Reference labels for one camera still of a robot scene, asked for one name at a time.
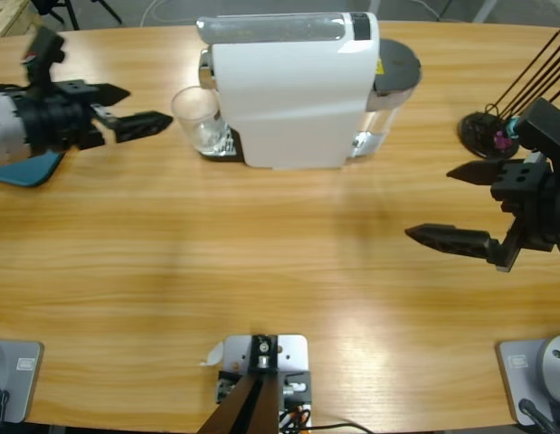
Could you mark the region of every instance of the white coffee machine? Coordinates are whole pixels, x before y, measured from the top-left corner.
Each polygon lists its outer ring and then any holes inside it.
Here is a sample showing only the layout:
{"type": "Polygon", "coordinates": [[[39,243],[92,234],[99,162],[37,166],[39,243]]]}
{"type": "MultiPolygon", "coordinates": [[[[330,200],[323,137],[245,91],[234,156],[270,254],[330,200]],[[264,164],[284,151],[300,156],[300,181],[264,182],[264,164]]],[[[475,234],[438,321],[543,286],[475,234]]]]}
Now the white coffee machine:
{"type": "Polygon", "coordinates": [[[203,88],[219,93],[233,145],[254,167],[339,167],[378,61],[368,13],[200,18],[203,88]]]}

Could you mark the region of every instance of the sticker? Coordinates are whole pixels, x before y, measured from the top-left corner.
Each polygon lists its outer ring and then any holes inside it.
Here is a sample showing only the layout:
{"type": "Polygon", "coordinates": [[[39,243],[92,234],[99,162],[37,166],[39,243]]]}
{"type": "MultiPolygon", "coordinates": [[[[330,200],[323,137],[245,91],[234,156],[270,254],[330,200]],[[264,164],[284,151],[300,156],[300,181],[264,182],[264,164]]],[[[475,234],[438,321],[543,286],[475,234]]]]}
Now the sticker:
{"type": "Polygon", "coordinates": [[[376,75],[384,75],[384,65],[382,64],[382,59],[378,59],[376,64],[376,75]]]}
{"type": "Polygon", "coordinates": [[[35,364],[36,359],[21,357],[18,359],[18,363],[16,364],[16,371],[34,371],[35,364]]]}
{"type": "Polygon", "coordinates": [[[527,357],[524,354],[520,355],[510,355],[508,357],[508,365],[511,368],[528,368],[527,357]]]}

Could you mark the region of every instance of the gray lid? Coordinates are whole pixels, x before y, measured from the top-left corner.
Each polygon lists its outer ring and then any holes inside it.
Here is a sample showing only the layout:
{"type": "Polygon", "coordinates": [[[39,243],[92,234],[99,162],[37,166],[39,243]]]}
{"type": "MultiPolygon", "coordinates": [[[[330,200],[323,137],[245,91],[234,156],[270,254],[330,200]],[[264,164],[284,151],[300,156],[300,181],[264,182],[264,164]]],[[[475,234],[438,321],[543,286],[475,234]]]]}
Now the gray lid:
{"type": "Polygon", "coordinates": [[[380,40],[380,61],[374,80],[378,95],[412,89],[421,76],[421,63],[410,48],[391,39],[380,40]]]}

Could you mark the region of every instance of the floor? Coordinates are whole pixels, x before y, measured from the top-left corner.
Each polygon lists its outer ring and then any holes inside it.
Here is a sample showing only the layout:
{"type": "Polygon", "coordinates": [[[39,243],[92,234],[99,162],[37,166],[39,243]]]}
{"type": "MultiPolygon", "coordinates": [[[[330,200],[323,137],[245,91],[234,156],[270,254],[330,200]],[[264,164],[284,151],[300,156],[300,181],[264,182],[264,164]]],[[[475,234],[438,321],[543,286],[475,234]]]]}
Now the floor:
{"type": "MultiPolygon", "coordinates": [[[[289,12],[368,10],[370,0],[107,0],[125,27],[193,24],[201,15],[269,14],[289,12]]],[[[449,0],[381,0],[380,20],[436,21],[449,0]]],[[[483,0],[452,0],[442,19],[469,22],[483,0]]],[[[117,27],[104,8],[88,0],[73,0],[82,29],[117,27]]],[[[64,8],[56,9],[71,29],[64,8]]],[[[65,27],[50,16],[45,22],[53,30],[65,27]]],[[[560,0],[500,0],[487,23],[529,24],[560,27],[560,0]]]]}

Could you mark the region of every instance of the gray metal base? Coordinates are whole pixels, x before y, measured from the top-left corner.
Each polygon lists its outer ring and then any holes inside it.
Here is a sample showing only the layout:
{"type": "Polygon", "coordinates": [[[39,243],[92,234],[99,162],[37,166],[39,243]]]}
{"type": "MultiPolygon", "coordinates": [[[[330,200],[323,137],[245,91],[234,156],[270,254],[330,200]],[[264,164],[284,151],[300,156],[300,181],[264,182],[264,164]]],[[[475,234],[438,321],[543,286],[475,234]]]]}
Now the gray metal base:
{"type": "Polygon", "coordinates": [[[501,371],[508,386],[511,414],[521,425],[535,425],[518,408],[518,403],[527,398],[550,420],[553,419],[551,404],[537,376],[537,358],[546,339],[503,342],[498,346],[501,371]]]}
{"type": "Polygon", "coordinates": [[[42,353],[38,342],[0,341],[0,390],[10,393],[6,422],[22,422],[28,414],[42,353]]]}

